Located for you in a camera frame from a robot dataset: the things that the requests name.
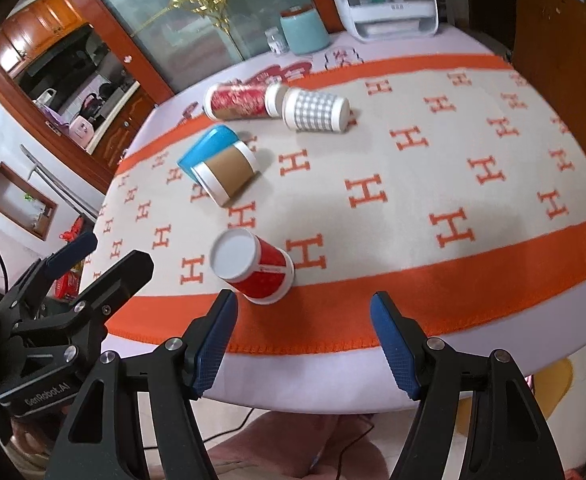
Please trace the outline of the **red paper cup gold print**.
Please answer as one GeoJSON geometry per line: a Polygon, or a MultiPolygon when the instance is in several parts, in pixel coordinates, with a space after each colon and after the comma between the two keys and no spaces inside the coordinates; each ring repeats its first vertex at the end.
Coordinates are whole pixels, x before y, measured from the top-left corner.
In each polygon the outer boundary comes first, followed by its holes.
{"type": "Polygon", "coordinates": [[[220,233],[212,243],[209,259],[215,276],[253,304],[275,304],[293,286],[291,257],[248,229],[220,233]]]}

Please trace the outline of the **blue plastic cup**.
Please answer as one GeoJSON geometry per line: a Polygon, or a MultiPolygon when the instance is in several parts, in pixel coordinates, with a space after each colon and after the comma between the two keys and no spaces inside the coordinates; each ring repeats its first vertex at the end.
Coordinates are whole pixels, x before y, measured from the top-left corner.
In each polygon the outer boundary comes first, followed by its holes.
{"type": "Polygon", "coordinates": [[[226,125],[214,125],[206,130],[179,160],[178,166],[193,181],[197,178],[192,168],[225,150],[240,138],[226,125]]]}

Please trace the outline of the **glass door gold ornament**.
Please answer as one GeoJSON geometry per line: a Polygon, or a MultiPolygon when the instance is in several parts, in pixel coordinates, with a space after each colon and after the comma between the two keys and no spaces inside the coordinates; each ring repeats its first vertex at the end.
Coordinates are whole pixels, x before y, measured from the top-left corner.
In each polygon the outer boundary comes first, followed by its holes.
{"type": "Polygon", "coordinates": [[[268,51],[283,11],[311,0],[101,0],[173,92],[268,51]]]}

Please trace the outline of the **teal ceramic canister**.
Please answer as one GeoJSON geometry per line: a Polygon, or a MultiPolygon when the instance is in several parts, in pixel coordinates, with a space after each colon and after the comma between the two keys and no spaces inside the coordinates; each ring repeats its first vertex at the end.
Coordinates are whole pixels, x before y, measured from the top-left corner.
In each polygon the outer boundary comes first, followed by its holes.
{"type": "Polygon", "coordinates": [[[296,55],[314,53],[331,44],[322,18],[312,4],[282,11],[280,24],[290,50],[296,55]]]}

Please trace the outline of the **white desktop appliance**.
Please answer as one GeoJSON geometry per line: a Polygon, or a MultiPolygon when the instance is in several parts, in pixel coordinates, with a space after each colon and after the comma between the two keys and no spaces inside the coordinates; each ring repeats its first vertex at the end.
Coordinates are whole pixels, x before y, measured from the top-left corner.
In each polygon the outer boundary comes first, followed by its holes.
{"type": "Polygon", "coordinates": [[[334,0],[350,36],[361,42],[433,36],[438,31],[436,0],[334,0]]]}

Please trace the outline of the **brown sleeve paper cup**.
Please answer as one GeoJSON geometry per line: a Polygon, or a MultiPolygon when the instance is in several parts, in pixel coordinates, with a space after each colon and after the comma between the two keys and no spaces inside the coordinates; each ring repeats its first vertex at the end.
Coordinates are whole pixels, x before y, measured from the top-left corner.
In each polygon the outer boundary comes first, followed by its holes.
{"type": "Polygon", "coordinates": [[[259,172],[254,152],[236,141],[192,168],[197,182],[209,197],[223,207],[259,172]]]}

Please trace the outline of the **brown wooden cabinet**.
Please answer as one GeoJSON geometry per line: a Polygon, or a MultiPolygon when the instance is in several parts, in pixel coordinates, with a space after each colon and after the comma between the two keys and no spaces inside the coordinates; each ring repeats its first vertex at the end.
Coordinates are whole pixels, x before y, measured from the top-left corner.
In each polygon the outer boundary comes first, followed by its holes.
{"type": "Polygon", "coordinates": [[[516,0],[512,62],[586,154],[586,3],[516,0]]]}

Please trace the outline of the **orange H pattern blanket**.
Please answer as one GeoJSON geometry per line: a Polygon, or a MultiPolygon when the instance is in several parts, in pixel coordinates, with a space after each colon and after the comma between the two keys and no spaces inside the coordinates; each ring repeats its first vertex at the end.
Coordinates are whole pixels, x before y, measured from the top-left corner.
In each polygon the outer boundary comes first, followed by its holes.
{"type": "Polygon", "coordinates": [[[431,335],[529,310],[586,281],[586,156],[558,113],[491,54],[391,58],[310,75],[348,99],[344,133],[241,122],[261,172],[216,205],[178,158],[209,127],[197,117],[122,162],[95,223],[90,284],[133,249],[154,274],[110,320],[158,344],[210,305],[222,281],[210,248],[243,228],[284,249],[291,291],[243,302],[234,353],[372,348],[374,292],[431,335]]]}

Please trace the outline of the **red floral paper cup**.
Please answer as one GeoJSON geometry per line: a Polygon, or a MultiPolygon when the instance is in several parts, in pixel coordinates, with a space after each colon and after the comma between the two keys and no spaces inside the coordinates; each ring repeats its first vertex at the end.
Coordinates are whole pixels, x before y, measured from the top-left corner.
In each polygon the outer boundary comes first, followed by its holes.
{"type": "Polygon", "coordinates": [[[203,108],[215,120],[280,118],[286,84],[214,84],[204,95],[203,108]]]}

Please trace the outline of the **grey checked paper cup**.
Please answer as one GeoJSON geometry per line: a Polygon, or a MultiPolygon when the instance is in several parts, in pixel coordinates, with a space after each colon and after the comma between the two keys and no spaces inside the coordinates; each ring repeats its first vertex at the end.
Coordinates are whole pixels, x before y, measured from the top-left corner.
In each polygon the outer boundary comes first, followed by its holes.
{"type": "Polygon", "coordinates": [[[282,118],[294,131],[342,133],[349,116],[348,99],[342,96],[301,88],[291,88],[284,96],[282,118]]]}

